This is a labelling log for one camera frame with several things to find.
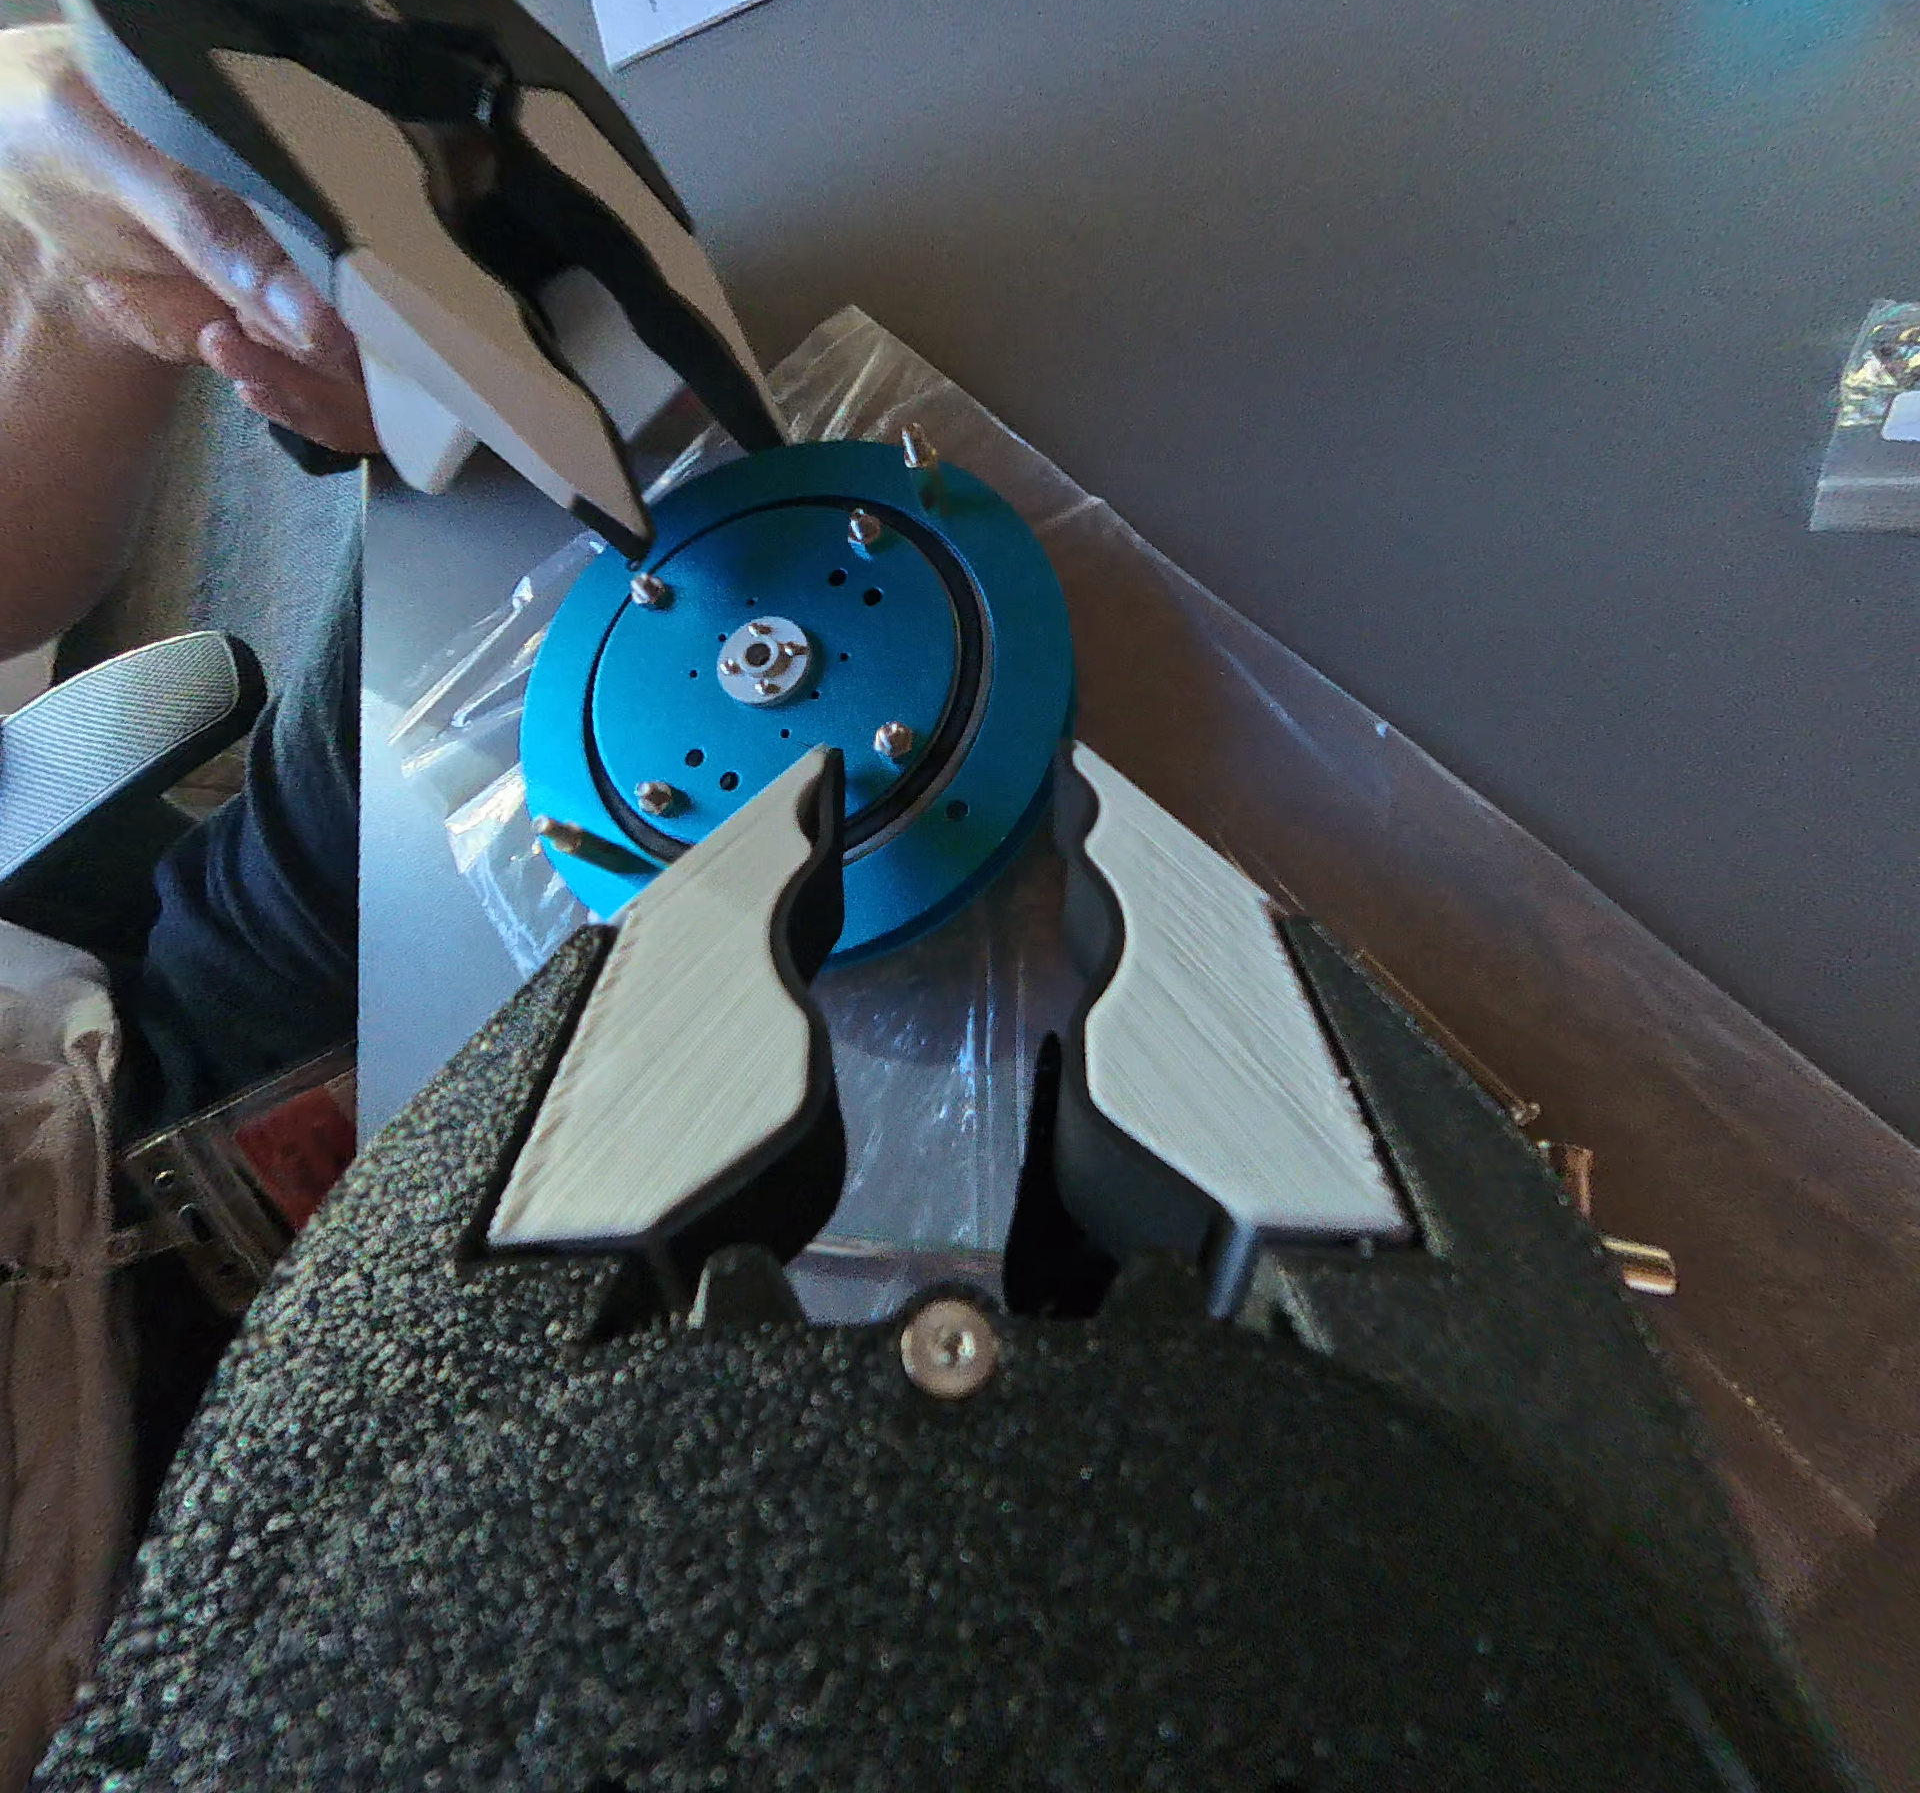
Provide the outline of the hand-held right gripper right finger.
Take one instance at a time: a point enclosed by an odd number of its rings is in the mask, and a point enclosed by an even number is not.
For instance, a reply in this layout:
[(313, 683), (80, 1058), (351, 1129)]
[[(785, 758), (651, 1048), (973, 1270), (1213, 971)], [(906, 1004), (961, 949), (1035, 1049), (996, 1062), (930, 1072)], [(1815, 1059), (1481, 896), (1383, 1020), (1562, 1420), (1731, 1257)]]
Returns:
[(1085, 743), (1056, 795), (1083, 995), (1053, 1169), (1100, 1246), (1411, 1239), (1280, 916)]

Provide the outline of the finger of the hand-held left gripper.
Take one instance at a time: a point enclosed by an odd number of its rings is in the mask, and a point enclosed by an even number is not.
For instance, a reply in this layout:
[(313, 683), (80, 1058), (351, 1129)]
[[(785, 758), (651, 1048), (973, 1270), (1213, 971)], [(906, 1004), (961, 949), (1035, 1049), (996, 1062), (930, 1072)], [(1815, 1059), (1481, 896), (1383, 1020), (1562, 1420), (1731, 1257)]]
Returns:
[(610, 290), (637, 339), (744, 451), (788, 443), (705, 250), (581, 102), (555, 87), (515, 91), (507, 197), (567, 267)]
[(482, 443), (611, 542), (646, 553), (652, 523), (605, 415), (445, 228), (403, 128), (289, 59), (219, 50), (214, 63), (348, 228), (332, 305), (361, 342), (399, 476), (442, 493)]

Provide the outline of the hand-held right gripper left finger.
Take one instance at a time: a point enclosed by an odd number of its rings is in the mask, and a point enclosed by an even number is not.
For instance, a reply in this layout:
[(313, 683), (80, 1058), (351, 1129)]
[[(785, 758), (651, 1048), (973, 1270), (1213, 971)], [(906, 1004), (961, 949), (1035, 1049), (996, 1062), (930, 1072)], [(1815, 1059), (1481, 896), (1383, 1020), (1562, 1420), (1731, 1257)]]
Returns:
[(809, 984), (844, 925), (844, 789), (809, 751), (619, 916), (489, 1253), (800, 1253), (828, 1226), (846, 1129)]

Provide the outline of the blue metal turntable base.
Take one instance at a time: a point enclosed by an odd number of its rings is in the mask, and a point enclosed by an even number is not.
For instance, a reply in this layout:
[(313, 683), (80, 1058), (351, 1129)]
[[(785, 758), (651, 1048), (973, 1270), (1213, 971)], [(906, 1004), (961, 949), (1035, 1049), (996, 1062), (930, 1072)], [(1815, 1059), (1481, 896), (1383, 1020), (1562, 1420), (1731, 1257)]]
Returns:
[(1062, 585), (973, 473), (828, 441), (670, 493), (637, 565), (589, 563), (527, 690), (532, 819), (592, 916), (715, 834), (802, 752), (846, 769), (846, 916), (860, 960), (956, 912), (1035, 821), (1073, 711)]

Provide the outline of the person's left forearm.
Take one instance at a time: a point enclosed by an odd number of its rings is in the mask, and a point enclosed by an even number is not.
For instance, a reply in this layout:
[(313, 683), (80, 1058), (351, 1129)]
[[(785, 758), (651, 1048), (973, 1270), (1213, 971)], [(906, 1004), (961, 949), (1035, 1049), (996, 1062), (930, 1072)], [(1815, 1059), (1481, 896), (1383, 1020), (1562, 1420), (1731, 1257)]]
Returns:
[(183, 370), (8, 292), (3, 342), (3, 657), (41, 651), (125, 569)]

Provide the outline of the grey desk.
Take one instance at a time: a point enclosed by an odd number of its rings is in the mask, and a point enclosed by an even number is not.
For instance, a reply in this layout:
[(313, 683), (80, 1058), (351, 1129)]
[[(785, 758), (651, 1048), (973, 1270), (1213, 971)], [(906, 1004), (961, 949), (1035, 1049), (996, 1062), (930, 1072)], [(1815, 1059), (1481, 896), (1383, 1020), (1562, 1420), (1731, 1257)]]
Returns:
[(621, 71), (761, 356), (852, 304), (1916, 1139), (1916, 0), (774, 0)]

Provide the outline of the person's left hand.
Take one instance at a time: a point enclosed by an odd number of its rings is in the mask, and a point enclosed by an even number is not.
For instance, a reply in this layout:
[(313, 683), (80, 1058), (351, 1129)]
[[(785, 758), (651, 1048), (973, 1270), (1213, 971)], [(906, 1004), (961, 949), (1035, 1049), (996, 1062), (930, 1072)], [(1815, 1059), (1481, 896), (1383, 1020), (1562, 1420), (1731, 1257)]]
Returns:
[(3, 36), (3, 193), (87, 329), (160, 365), (210, 367), (325, 448), (379, 451), (345, 323), (241, 197), (105, 107), (60, 24)]

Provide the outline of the clear plastic bag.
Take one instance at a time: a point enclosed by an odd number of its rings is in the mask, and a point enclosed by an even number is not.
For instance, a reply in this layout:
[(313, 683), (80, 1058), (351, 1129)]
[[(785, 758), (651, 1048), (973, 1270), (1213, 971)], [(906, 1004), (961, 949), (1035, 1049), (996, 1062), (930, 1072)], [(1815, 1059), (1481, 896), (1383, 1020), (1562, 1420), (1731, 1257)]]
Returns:
[[(1916, 1715), (1916, 1146), (1401, 732), (857, 308), (774, 372), (805, 437), (919, 422), (1068, 592), (1076, 732), (1599, 1156), (1769, 1588), (1832, 1694)], [(362, 1103), (392, 1115), (581, 920), (517, 776), (589, 537), (509, 472), (368, 514)]]

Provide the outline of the person's leg in jeans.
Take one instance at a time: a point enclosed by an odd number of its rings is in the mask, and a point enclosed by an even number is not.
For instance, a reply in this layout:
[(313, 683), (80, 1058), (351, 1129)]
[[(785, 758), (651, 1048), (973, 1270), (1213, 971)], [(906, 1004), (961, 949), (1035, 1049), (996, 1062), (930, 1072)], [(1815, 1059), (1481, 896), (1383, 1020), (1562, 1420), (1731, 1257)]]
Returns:
[(117, 997), (121, 1109), (165, 1129), (354, 1039), (364, 554), (349, 542), (241, 792), (157, 873), (158, 919)]

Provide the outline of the bundle of long bolts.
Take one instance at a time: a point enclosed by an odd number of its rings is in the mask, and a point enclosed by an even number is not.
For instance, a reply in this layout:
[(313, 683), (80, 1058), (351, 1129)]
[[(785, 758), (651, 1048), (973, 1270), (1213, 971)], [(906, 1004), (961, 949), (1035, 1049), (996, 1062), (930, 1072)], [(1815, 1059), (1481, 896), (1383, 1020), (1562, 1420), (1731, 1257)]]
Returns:
[(1562, 1193), (1601, 1243), (1623, 1284), (1643, 1297), (1672, 1299), (1680, 1289), (1673, 1253), (1601, 1230), (1595, 1207), (1599, 1158), (1592, 1150), (1566, 1141), (1539, 1141)]

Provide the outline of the person's torso in pale shirt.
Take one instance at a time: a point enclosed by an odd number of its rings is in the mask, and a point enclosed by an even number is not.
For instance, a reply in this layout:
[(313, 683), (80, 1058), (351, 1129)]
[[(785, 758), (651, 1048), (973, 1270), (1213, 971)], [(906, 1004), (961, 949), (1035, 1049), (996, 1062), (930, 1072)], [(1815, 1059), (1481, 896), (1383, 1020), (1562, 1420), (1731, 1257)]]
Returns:
[(134, 1521), (110, 1264), (121, 1035), (92, 955), (3, 927), (3, 1786), (23, 1789), (102, 1637)]

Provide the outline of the pile of small screw bags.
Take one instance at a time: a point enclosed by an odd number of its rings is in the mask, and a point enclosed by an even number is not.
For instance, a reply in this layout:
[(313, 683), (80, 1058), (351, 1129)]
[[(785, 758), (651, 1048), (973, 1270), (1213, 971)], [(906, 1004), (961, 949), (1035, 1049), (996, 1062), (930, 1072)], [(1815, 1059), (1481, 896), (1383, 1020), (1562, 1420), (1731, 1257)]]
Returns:
[(1919, 305), (1879, 299), (1841, 363), (1815, 531), (1919, 535)]

